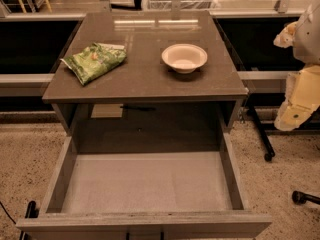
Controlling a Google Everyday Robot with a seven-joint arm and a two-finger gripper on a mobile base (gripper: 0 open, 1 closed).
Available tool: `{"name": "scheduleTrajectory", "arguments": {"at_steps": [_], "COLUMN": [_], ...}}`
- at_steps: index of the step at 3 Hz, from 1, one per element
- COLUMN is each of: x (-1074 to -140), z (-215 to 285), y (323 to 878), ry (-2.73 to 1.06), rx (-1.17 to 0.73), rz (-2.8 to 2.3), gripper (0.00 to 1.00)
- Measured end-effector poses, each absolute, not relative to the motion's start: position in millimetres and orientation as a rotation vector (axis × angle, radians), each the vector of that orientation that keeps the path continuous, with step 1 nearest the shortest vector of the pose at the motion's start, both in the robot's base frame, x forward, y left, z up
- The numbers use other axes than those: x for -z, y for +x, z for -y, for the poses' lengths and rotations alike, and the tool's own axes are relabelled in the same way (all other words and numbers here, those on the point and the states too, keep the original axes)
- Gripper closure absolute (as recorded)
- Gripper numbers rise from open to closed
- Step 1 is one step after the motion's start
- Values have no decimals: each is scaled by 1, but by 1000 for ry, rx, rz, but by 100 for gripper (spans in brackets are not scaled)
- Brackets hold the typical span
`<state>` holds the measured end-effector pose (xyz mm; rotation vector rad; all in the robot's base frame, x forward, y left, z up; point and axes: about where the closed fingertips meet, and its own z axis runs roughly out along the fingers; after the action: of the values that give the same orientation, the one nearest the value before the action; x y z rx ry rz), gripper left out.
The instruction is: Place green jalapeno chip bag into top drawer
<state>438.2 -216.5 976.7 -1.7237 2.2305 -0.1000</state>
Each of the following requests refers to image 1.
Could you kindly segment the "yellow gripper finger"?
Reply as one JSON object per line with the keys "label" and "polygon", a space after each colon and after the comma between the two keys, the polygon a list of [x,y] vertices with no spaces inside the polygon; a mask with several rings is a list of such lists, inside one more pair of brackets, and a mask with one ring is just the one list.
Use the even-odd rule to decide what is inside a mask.
{"label": "yellow gripper finger", "polygon": [[292,131],[299,128],[310,116],[309,110],[283,102],[278,110],[274,126],[280,131]]}

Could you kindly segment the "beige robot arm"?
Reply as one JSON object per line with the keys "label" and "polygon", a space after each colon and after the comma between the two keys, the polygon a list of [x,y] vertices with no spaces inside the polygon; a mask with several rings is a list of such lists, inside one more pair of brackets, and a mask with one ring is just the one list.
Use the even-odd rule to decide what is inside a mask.
{"label": "beige robot arm", "polygon": [[300,16],[275,37],[273,44],[293,48],[295,59],[304,63],[286,79],[285,101],[274,126],[280,131],[299,128],[320,107],[320,0],[314,0]]}

